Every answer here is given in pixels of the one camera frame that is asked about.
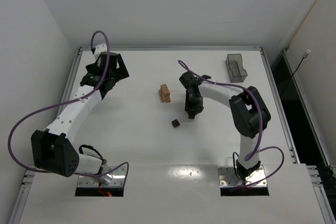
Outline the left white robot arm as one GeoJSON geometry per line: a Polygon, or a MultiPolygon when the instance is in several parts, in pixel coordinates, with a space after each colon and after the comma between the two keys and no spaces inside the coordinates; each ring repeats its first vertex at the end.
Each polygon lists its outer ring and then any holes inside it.
{"type": "Polygon", "coordinates": [[[73,97],[75,102],[68,104],[44,131],[36,130],[32,134],[35,167],[64,177],[101,174],[105,164],[103,157],[83,154],[72,144],[91,110],[118,81],[129,77],[129,73],[120,54],[107,52],[100,53],[86,70],[73,97]]]}

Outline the smoky transparent plastic bin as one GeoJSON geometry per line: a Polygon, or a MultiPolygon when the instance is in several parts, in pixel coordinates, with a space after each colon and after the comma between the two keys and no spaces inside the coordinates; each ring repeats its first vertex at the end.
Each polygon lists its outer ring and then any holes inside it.
{"type": "Polygon", "coordinates": [[[241,54],[228,54],[225,64],[231,83],[241,83],[245,81],[248,73],[243,67],[241,54]]]}

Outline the dark brown wood cube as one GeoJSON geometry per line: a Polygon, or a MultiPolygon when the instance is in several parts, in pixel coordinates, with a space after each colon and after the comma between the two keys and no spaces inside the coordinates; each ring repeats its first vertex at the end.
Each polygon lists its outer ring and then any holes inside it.
{"type": "Polygon", "coordinates": [[[178,121],[178,120],[173,120],[173,121],[172,121],[172,126],[173,126],[174,128],[180,126],[179,121],[178,121]]]}

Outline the light rectangular wood block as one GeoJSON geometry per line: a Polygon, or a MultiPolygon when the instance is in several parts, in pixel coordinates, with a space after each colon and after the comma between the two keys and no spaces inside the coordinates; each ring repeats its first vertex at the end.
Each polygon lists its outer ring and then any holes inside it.
{"type": "Polygon", "coordinates": [[[161,94],[162,94],[163,97],[169,97],[170,96],[170,91],[169,91],[166,84],[162,84],[160,86],[160,90],[161,90],[161,94]]]}

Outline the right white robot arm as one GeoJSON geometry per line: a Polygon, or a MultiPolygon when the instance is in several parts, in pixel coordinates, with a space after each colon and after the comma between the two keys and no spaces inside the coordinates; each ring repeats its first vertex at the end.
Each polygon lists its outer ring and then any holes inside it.
{"type": "Polygon", "coordinates": [[[260,167],[259,146],[263,130],[271,119],[270,112],[255,87],[242,87],[243,92],[238,92],[237,85],[220,86],[207,82],[207,79],[210,76],[203,75],[198,78],[190,72],[180,76],[179,81],[186,90],[185,112],[189,119],[195,119],[204,109],[204,98],[230,109],[234,126],[240,134],[240,149],[235,163],[236,175],[245,181],[260,167]]]}

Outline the long light wood block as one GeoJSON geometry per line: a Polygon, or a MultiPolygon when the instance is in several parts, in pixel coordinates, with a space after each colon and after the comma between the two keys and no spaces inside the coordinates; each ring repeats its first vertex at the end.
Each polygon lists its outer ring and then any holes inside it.
{"type": "Polygon", "coordinates": [[[159,90],[159,96],[160,96],[160,101],[161,102],[165,102],[165,103],[171,102],[170,97],[166,97],[166,98],[163,97],[163,94],[162,94],[161,90],[159,90]]]}

